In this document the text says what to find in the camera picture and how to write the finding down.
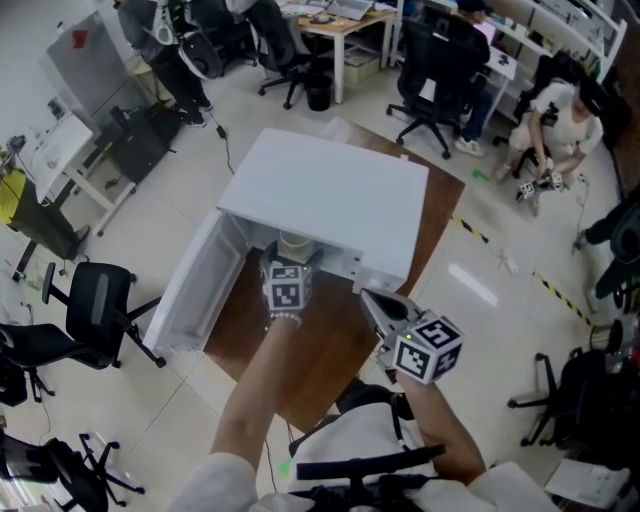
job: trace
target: laptop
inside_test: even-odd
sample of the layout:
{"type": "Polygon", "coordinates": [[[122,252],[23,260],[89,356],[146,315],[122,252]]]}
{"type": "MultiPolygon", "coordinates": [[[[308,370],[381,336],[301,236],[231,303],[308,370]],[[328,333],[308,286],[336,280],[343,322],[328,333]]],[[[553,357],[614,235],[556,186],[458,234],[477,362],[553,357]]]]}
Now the laptop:
{"type": "Polygon", "coordinates": [[[360,21],[371,7],[373,2],[367,0],[335,0],[327,12],[334,16],[360,21]]]}
{"type": "Polygon", "coordinates": [[[491,46],[493,38],[496,35],[496,27],[494,27],[491,23],[487,23],[486,21],[478,23],[477,25],[474,25],[474,27],[485,35],[485,37],[487,38],[487,43],[489,43],[489,46],[491,46]]]}

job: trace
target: white shirt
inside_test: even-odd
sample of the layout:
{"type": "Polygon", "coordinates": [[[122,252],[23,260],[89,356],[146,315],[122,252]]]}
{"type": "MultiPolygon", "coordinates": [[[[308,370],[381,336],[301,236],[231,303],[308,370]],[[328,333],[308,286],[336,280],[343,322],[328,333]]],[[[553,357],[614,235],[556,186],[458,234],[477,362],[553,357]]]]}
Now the white shirt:
{"type": "Polygon", "coordinates": [[[545,142],[554,146],[577,147],[584,155],[588,155],[598,145],[604,133],[600,119],[589,116],[581,123],[576,123],[571,114],[571,103],[576,88],[565,83],[552,83],[531,102],[531,107],[544,114],[551,104],[558,109],[558,120],[553,126],[543,125],[545,142]]]}
{"type": "MultiPolygon", "coordinates": [[[[415,421],[400,420],[409,448],[424,446],[415,421]]],[[[399,453],[402,449],[393,430],[391,407],[371,404],[342,415],[299,447],[292,468],[301,462],[342,461],[399,453]]],[[[436,476],[433,464],[399,473],[436,476]]],[[[377,480],[372,475],[365,482],[377,480]]],[[[317,481],[294,477],[288,491],[308,490],[317,481]]],[[[323,481],[322,485],[348,485],[347,480],[323,481]]],[[[516,464],[492,468],[470,486],[448,480],[432,480],[407,496],[428,512],[552,512],[558,509],[516,464]]],[[[306,512],[313,502],[288,494],[268,494],[258,499],[256,472],[247,461],[229,453],[210,455],[196,472],[170,512],[306,512]]]]}

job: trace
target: cabinet door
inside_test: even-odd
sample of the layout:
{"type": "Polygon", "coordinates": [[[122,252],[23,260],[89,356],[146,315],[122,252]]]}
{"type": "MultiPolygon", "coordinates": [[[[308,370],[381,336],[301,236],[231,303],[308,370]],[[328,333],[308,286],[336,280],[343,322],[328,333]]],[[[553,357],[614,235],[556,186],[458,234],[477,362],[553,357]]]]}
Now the cabinet door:
{"type": "Polygon", "coordinates": [[[212,211],[189,244],[144,338],[150,349],[201,349],[249,252],[228,213],[212,211]]]}

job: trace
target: small robot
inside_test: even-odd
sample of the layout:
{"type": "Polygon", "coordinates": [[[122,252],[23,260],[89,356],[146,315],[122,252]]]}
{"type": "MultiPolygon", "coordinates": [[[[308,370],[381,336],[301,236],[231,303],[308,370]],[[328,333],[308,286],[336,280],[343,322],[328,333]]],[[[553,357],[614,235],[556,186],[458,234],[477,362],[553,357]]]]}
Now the small robot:
{"type": "Polygon", "coordinates": [[[377,359],[392,383],[397,371],[428,384],[455,367],[464,335],[448,318],[385,290],[363,289],[360,302],[381,340],[377,359]]]}

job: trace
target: black pants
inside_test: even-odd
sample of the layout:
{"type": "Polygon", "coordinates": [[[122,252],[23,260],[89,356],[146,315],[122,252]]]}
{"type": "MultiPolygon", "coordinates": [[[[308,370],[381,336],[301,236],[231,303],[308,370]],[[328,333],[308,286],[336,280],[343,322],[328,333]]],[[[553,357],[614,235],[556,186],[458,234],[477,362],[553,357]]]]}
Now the black pants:
{"type": "MultiPolygon", "coordinates": [[[[586,230],[585,235],[587,242],[591,245],[598,245],[611,240],[611,236],[624,214],[627,213],[638,200],[640,200],[640,187],[631,192],[631,194],[611,210],[604,219],[600,219],[586,230]]],[[[596,284],[596,297],[598,299],[607,297],[637,274],[640,274],[640,260],[625,264],[614,259],[596,284]]]]}
{"type": "Polygon", "coordinates": [[[59,208],[44,207],[38,202],[36,187],[29,180],[25,182],[9,227],[46,247],[58,258],[74,260],[78,255],[80,240],[73,227],[59,208]]]}
{"type": "MultiPolygon", "coordinates": [[[[353,379],[351,384],[345,389],[342,394],[336,400],[336,407],[340,414],[346,414],[347,412],[369,404],[391,404],[391,397],[395,393],[384,386],[377,386],[375,384],[365,384],[360,379],[353,379]]],[[[411,407],[406,398],[400,396],[397,401],[398,416],[406,421],[414,419],[411,407]]],[[[306,441],[309,436],[315,434],[318,430],[326,427],[330,423],[336,421],[340,416],[329,415],[325,417],[320,423],[318,423],[311,432],[308,432],[300,439],[296,439],[289,445],[289,453],[293,457],[300,445],[306,441]]]]}
{"type": "Polygon", "coordinates": [[[187,113],[187,120],[202,122],[199,107],[210,105],[202,88],[202,82],[195,76],[178,55],[176,46],[167,46],[149,62],[149,66],[173,97],[178,106],[187,113]]]}

